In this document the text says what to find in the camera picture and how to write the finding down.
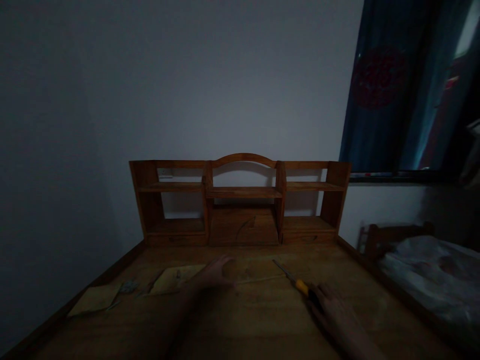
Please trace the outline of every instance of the small metal part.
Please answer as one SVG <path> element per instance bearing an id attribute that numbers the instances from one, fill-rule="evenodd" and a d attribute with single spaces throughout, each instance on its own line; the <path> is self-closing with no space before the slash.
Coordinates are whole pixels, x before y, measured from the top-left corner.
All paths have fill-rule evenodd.
<path id="1" fill-rule="evenodd" d="M 139 283 L 132 280 L 126 281 L 121 285 L 120 293 L 122 294 L 131 294 L 139 287 Z"/>
<path id="2" fill-rule="evenodd" d="M 292 281 L 292 282 L 294 282 L 294 283 L 297 281 L 297 279 L 295 279 L 295 277 L 294 277 L 291 273 L 289 273 L 282 265 L 280 265 L 280 263 L 279 263 L 277 260 L 273 259 L 273 262 L 274 262 L 275 265 L 277 265 L 280 269 L 282 269 L 282 271 L 286 274 L 286 277 L 287 277 L 290 281 Z"/>

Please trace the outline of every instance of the bed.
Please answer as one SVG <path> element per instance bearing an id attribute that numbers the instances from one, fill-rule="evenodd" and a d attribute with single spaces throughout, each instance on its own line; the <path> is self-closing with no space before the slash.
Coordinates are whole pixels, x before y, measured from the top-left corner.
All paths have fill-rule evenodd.
<path id="1" fill-rule="evenodd" d="M 396 288 L 426 323 L 464 351 L 480 354 L 478 252 L 439 240 L 430 222 L 423 226 L 372 224 L 364 257 L 370 272 Z"/>

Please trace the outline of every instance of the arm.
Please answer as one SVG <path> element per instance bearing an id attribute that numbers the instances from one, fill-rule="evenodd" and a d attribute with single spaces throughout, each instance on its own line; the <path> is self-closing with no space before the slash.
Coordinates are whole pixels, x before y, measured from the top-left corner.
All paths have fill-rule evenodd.
<path id="1" fill-rule="evenodd" d="M 311 301 L 308 302 L 313 315 L 333 338 L 354 360 L 386 360 L 360 325 L 352 307 L 326 284 L 310 287 L 315 292 L 324 313 L 322 314 Z"/>
<path id="2" fill-rule="evenodd" d="M 203 289 L 235 285 L 234 282 L 224 278 L 222 275 L 224 265 L 230 260 L 233 260 L 233 258 L 227 255 L 222 255 L 212 260 L 187 282 L 180 289 L 179 293 L 172 296 L 170 309 L 165 312 L 167 317 L 162 320 L 164 326 L 162 326 L 163 334 L 160 341 L 160 359 L 164 359 L 167 355 L 180 325 Z"/>

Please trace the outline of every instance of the yellow screwdriver handle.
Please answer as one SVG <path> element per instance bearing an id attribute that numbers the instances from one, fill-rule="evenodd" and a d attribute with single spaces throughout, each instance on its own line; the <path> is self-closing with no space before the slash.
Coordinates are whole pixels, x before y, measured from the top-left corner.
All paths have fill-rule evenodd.
<path id="1" fill-rule="evenodd" d="M 295 287 L 308 299 L 309 297 L 309 287 L 302 280 L 297 280 L 295 282 Z"/>

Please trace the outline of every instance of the white bedding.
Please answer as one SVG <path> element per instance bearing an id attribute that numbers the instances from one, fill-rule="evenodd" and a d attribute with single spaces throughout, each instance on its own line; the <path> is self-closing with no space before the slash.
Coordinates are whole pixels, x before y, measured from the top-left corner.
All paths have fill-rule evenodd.
<path id="1" fill-rule="evenodd" d="M 415 236 L 397 244 L 378 265 L 480 351 L 480 253 L 433 236 Z"/>

